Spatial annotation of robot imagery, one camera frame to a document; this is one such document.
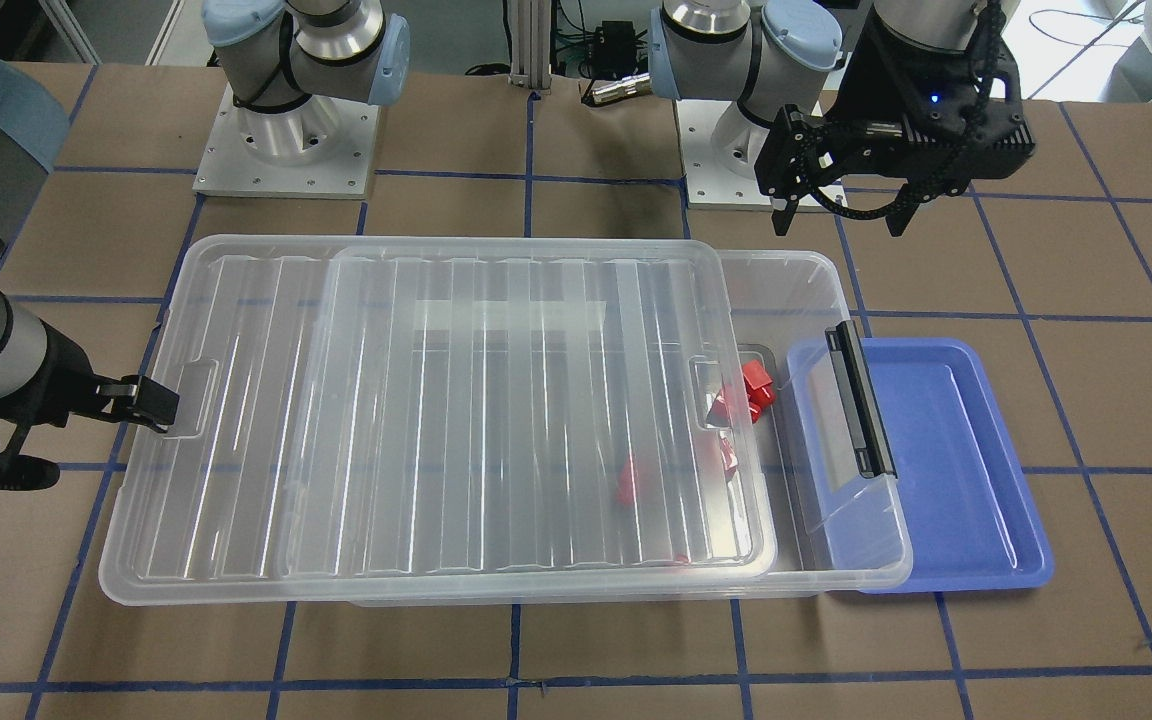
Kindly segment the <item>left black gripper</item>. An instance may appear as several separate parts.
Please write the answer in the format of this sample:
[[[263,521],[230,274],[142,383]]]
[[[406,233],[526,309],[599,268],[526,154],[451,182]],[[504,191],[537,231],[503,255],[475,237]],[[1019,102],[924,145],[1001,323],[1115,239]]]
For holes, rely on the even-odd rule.
[[[1015,83],[1018,65],[996,29],[975,29],[965,50],[923,50],[890,29],[865,29],[836,100],[823,118],[794,105],[771,128],[785,142],[772,188],[773,227],[791,227],[801,190],[852,174],[905,185],[886,215],[901,237],[919,209],[973,181],[1010,177],[1036,152]]]

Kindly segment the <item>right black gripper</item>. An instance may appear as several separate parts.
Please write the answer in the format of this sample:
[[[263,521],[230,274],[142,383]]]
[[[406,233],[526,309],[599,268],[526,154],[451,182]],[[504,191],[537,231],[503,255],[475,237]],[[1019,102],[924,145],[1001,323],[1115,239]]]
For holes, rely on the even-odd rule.
[[[24,454],[31,429],[63,429],[71,414],[166,433],[177,420],[179,393],[147,376],[103,381],[79,350],[47,351],[22,388],[0,397],[0,488],[37,491],[60,479],[54,461]]]

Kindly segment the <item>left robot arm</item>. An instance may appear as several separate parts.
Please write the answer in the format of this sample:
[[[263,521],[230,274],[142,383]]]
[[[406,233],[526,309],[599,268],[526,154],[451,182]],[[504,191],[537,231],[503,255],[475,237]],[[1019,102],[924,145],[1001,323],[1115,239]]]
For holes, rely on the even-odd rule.
[[[1009,179],[1037,141],[1005,41],[1007,1],[873,1],[829,109],[812,108],[844,32],[814,1],[664,1],[647,32],[655,94],[733,104],[764,138],[745,162],[786,234],[799,202],[890,236],[916,210]]]

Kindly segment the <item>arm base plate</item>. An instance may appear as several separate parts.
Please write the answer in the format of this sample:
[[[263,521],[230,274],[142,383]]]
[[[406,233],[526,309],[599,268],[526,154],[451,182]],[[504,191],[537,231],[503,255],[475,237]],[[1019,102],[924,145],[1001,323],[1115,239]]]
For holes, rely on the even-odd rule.
[[[795,181],[796,172],[774,162],[782,158],[785,142],[776,129],[764,127],[748,109],[751,94],[732,97],[680,97],[675,101],[679,150],[684,164],[685,200],[689,209],[772,211],[772,188],[776,181]],[[824,213],[812,191],[801,190],[799,211]]]
[[[225,88],[194,190],[233,199],[365,200],[382,109],[314,96],[300,108],[238,108]]]

